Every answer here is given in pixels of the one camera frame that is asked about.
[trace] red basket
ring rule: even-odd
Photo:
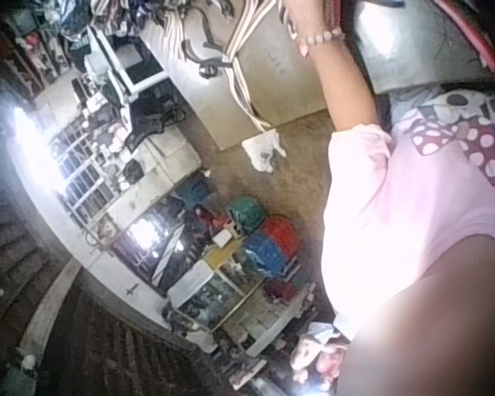
[[[286,217],[272,215],[262,223],[260,230],[279,245],[288,260],[299,251],[299,239]]]

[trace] bright light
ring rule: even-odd
[[[26,155],[28,167],[40,184],[48,186],[60,194],[66,192],[66,181],[50,150],[37,131],[35,123],[21,108],[15,109],[16,140]]]
[[[396,50],[397,37],[386,16],[390,10],[376,4],[364,4],[360,13],[359,35],[366,35],[372,46],[385,58],[391,58]]]
[[[145,219],[140,219],[137,223],[132,224],[129,232],[143,250],[149,250],[160,240],[154,224]]]

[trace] minnie mouse bow print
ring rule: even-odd
[[[473,116],[446,125],[438,120],[416,120],[409,131],[421,155],[436,153],[457,140],[465,157],[495,186],[495,127],[485,117]]]

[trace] white bracelet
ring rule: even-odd
[[[345,34],[342,32],[341,27],[337,27],[333,31],[325,31],[321,35],[315,37],[300,37],[297,38],[299,45],[316,45],[327,43],[333,40],[344,40]]]

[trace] concrete floor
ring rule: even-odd
[[[272,174],[256,171],[240,145],[220,152],[193,112],[188,112],[179,127],[201,156],[203,166],[212,171],[210,180],[223,199],[255,196],[269,213],[292,221],[302,243],[299,258],[305,271],[321,285],[323,211],[330,187],[332,122],[328,113],[322,111],[278,128],[288,157],[276,153]]]

